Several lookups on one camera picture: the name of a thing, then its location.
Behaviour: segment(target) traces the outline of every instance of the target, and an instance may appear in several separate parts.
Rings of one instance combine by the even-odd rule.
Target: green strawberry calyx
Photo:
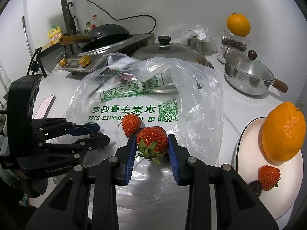
[[[138,144],[138,151],[140,152],[138,153],[138,156],[146,159],[152,159],[156,164],[160,164],[158,157],[163,157],[166,151],[163,153],[154,151],[157,143],[158,140],[153,141],[150,145],[146,146],[144,139],[141,139],[141,143]]]

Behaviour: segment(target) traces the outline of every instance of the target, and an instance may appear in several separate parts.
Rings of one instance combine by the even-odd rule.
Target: orange fruit
[[[301,149],[306,133],[303,113],[291,102],[272,110],[262,126],[262,147],[273,162],[286,162]]]
[[[242,14],[232,14],[227,18],[227,27],[235,35],[245,37],[251,31],[248,19]]]

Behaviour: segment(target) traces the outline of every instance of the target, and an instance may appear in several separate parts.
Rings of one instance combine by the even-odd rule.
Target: black cable
[[[98,6],[96,3],[94,2],[91,2],[90,0],[87,0],[88,2],[94,4],[95,6],[97,6],[98,8],[100,8],[102,11],[104,11],[108,16],[110,16],[114,21],[123,21],[123,20],[127,20],[127,19],[130,19],[130,18],[136,18],[136,17],[149,17],[151,19],[153,19],[154,21],[154,26],[152,28],[152,30],[149,31],[149,34],[155,29],[156,25],[157,25],[157,21],[156,19],[153,17],[153,16],[150,16],[150,15],[138,15],[138,16],[130,16],[130,17],[126,17],[126,18],[123,18],[123,19],[115,19],[113,16],[111,16],[109,14],[108,11],[106,11],[105,9],[103,9],[102,7]]]

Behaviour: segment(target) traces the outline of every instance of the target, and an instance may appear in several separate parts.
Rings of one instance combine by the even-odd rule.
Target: wooden wok handle
[[[272,87],[275,87],[277,90],[281,91],[284,94],[288,91],[288,86],[279,79],[274,79]]]
[[[81,35],[64,35],[59,39],[60,45],[72,44],[72,43],[82,43],[91,41],[90,36],[81,36]]]

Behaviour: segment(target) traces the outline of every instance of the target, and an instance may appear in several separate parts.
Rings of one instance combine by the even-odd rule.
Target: strawberry
[[[130,137],[130,135],[136,133],[141,126],[141,120],[138,115],[128,113],[122,118],[121,124],[126,137]]]
[[[160,164],[158,157],[167,153],[168,139],[165,130],[162,127],[147,127],[140,131],[136,138],[138,156],[152,159],[155,163]]]
[[[278,168],[268,165],[262,166],[258,170],[258,180],[262,183],[263,190],[271,190],[273,187],[278,187],[280,171]]]

